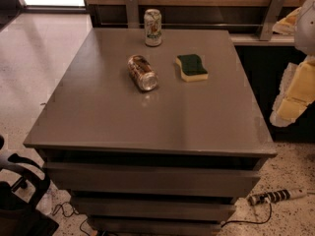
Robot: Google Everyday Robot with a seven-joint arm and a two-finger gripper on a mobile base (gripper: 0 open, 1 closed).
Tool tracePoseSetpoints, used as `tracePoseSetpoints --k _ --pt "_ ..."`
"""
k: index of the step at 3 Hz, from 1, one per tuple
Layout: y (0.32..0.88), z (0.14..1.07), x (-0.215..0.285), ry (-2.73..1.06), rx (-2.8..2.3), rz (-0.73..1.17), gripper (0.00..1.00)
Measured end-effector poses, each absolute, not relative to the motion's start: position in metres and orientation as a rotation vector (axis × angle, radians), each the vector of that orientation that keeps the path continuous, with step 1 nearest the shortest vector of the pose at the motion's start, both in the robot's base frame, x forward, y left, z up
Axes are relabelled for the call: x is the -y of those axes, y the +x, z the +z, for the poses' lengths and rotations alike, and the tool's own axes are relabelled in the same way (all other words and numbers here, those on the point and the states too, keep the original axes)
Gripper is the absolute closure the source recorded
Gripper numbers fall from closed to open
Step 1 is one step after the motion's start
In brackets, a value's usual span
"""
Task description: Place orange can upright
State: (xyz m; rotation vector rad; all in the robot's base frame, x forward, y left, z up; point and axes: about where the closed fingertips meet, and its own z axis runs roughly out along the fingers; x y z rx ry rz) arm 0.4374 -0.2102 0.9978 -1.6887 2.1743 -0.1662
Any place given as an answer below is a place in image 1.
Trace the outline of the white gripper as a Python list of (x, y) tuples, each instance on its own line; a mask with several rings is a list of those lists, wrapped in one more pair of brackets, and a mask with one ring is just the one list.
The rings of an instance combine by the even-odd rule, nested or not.
[[(294, 45), (306, 55), (315, 55), (315, 0), (306, 0), (277, 21), (273, 32), (294, 34)], [(283, 72), (280, 93), (275, 99), (270, 122), (276, 127), (294, 123), (315, 101), (315, 57), (307, 56), (298, 65), (289, 63)]]

